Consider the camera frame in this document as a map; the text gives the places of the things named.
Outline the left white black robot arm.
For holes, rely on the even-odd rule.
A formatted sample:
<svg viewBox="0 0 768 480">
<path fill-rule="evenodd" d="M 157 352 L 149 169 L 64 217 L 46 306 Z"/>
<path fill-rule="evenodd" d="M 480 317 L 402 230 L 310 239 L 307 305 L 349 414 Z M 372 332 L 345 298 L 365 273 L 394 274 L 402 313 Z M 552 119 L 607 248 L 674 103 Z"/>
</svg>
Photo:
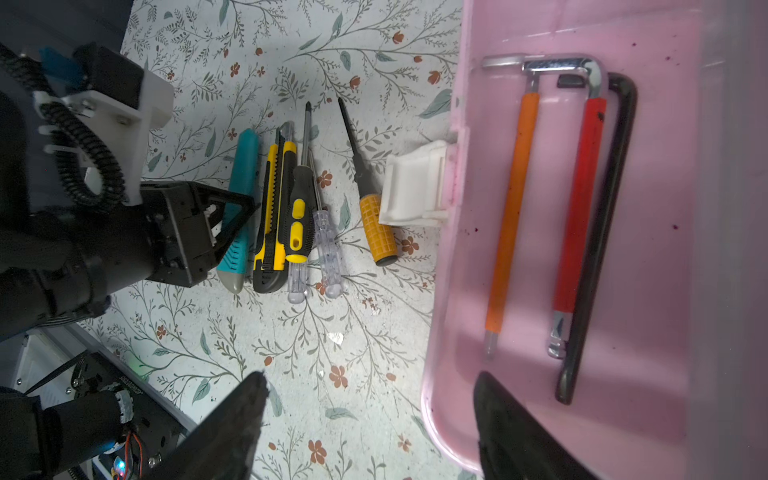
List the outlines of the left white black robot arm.
<svg viewBox="0 0 768 480">
<path fill-rule="evenodd" d="M 224 257 L 255 210 L 243 194 L 195 182 L 146 183 L 135 207 L 31 213 L 23 177 L 24 121 L 1 102 L 1 335 L 100 314 L 117 290 L 141 280 L 196 284 Z M 50 479 L 127 442 L 136 394 L 104 389 L 43 408 L 1 394 L 1 475 Z"/>
</svg>

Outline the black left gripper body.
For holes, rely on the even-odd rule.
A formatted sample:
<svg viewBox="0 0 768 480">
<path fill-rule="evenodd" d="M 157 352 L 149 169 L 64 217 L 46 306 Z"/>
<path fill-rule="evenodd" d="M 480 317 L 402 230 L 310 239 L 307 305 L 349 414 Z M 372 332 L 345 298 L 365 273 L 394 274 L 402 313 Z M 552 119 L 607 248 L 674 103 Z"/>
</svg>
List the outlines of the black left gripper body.
<svg viewBox="0 0 768 480">
<path fill-rule="evenodd" d="M 217 264 L 206 210 L 218 190 L 198 182 L 146 182 L 140 189 L 158 267 L 152 281 L 193 287 Z"/>
</svg>

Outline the orange pencil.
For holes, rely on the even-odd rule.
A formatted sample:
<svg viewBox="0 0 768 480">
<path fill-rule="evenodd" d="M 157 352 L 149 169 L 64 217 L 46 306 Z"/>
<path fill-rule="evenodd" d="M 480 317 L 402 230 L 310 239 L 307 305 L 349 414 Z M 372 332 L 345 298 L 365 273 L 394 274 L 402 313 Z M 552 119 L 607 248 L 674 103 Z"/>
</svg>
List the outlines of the orange pencil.
<svg viewBox="0 0 768 480">
<path fill-rule="evenodd" d="M 484 350 L 487 360 L 494 357 L 498 338 L 502 330 L 540 101 L 540 94 L 538 93 L 539 76 L 531 74 L 527 76 L 526 80 L 526 89 L 521 99 L 517 121 L 512 165 L 507 185 L 485 321 Z"/>
</svg>

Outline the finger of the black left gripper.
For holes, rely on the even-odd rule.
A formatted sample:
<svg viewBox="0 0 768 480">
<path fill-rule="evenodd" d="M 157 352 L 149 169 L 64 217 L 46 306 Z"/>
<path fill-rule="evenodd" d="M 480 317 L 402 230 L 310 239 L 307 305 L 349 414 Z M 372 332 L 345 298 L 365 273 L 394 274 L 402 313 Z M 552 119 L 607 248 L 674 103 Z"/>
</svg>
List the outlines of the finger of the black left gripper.
<svg viewBox="0 0 768 480">
<path fill-rule="evenodd" d="M 203 267 L 244 267 L 251 219 L 259 203 L 250 195 L 191 183 L 193 259 Z"/>
</svg>

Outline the black yellow utility knife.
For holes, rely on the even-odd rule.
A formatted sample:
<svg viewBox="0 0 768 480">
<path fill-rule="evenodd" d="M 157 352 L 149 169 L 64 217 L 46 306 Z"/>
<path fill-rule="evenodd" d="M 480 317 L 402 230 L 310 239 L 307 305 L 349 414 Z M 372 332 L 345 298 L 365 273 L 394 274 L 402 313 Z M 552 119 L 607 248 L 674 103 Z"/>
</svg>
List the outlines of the black yellow utility knife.
<svg viewBox="0 0 768 480">
<path fill-rule="evenodd" d="M 277 129 L 267 156 L 261 219 L 255 243 L 252 285 L 257 294 L 276 292 L 288 279 L 284 229 L 288 226 L 288 202 L 296 160 L 296 145 Z"/>
</svg>

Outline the clear handled screwdriver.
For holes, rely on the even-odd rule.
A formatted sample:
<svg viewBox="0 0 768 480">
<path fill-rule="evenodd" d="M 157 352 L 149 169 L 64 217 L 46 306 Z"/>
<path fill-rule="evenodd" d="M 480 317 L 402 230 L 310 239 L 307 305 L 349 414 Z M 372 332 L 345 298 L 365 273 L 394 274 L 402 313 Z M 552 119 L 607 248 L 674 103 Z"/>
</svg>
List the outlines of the clear handled screwdriver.
<svg viewBox="0 0 768 480">
<path fill-rule="evenodd" d="M 309 270 L 307 263 L 290 263 L 288 274 L 288 301 L 297 305 L 308 297 Z"/>
<path fill-rule="evenodd" d="M 320 187 L 315 183 L 316 211 L 313 213 L 315 228 L 315 246 L 322 272 L 324 295 L 330 299 L 338 298 L 343 293 L 341 274 L 341 253 L 335 242 L 335 228 L 330 213 L 324 208 Z"/>
</svg>

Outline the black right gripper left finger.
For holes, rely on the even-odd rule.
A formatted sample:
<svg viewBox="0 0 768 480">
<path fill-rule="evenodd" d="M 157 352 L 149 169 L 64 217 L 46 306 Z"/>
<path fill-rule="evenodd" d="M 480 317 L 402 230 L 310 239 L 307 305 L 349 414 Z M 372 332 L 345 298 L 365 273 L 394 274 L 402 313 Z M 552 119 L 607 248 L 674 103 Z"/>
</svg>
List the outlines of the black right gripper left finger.
<svg viewBox="0 0 768 480">
<path fill-rule="evenodd" d="M 147 477 L 249 479 L 268 395 L 265 376 L 249 374 Z"/>
</svg>

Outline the pink plastic tool box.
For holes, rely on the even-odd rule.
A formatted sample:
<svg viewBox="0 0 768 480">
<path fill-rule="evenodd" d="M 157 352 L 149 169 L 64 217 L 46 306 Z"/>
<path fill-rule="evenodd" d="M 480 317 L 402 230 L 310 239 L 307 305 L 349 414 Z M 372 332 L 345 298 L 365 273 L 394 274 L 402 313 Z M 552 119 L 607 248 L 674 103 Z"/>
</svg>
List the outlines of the pink plastic tool box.
<svg viewBox="0 0 768 480">
<path fill-rule="evenodd" d="M 767 5 L 467 1 L 421 419 L 465 475 L 767 475 Z"/>
</svg>

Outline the yellow handled small screwdriver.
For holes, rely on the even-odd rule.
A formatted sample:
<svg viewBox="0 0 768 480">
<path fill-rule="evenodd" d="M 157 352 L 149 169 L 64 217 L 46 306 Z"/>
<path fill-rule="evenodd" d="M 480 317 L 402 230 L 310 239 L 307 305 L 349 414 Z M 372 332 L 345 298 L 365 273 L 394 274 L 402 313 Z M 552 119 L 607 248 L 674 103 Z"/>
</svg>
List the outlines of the yellow handled small screwdriver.
<svg viewBox="0 0 768 480">
<path fill-rule="evenodd" d="M 361 219 L 366 240 L 375 264 L 379 267 L 385 267 L 395 263 L 398 259 L 395 236 L 390 226 L 379 222 L 381 194 L 359 151 L 351 119 L 345 102 L 341 98 L 338 99 L 338 105 L 352 152 L 354 181 L 358 188 Z"/>
</svg>

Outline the red handled tool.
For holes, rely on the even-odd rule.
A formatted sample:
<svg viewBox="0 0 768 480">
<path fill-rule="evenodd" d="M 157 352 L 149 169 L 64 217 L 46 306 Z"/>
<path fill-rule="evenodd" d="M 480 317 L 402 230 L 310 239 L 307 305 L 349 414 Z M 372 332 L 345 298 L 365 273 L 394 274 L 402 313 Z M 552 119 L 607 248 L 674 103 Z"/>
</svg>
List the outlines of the red handled tool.
<svg viewBox="0 0 768 480">
<path fill-rule="evenodd" d="M 582 80 L 587 89 L 584 112 L 573 170 L 555 295 L 548 354 L 563 359 L 573 319 L 576 291 L 583 268 L 587 228 L 589 226 L 596 172 L 602 144 L 607 108 L 608 72 L 601 62 L 585 55 L 488 56 L 482 60 L 488 68 L 517 67 L 528 75 L 568 75 Z"/>
</svg>

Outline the black yellow screwdriver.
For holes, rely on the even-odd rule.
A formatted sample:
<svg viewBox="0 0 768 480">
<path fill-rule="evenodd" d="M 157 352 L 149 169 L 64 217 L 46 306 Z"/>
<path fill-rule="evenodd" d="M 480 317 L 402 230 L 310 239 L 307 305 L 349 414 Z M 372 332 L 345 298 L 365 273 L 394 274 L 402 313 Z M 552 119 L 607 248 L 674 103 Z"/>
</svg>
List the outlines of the black yellow screwdriver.
<svg viewBox="0 0 768 480">
<path fill-rule="evenodd" d="M 290 215 L 286 260 L 292 264 L 305 263 L 314 241 L 313 211 L 317 202 L 314 192 L 314 173 L 309 164 L 312 105 L 305 104 L 301 155 L 293 170 L 290 196 Z"/>
</svg>

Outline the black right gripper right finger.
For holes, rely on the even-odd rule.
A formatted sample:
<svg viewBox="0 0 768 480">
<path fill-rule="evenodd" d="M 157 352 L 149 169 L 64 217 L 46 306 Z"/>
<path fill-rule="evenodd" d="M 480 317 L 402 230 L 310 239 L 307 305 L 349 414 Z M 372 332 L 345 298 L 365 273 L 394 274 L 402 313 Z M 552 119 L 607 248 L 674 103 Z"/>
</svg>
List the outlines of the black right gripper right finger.
<svg viewBox="0 0 768 480">
<path fill-rule="evenodd" d="M 473 389 L 479 458 L 486 479 L 593 479 L 489 372 Z"/>
</svg>

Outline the black hex key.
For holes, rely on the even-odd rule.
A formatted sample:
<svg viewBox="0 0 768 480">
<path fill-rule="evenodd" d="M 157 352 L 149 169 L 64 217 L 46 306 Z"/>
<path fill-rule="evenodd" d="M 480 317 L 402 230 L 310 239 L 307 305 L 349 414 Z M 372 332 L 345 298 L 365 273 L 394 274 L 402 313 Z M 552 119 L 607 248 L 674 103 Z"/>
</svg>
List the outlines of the black hex key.
<svg viewBox="0 0 768 480">
<path fill-rule="evenodd" d="M 608 86 L 618 97 L 617 121 L 586 247 L 566 356 L 555 389 L 555 398 L 563 405 L 573 401 L 637 109 L 638 90 L 630 77 L 610 72 Z"/>
</svg>

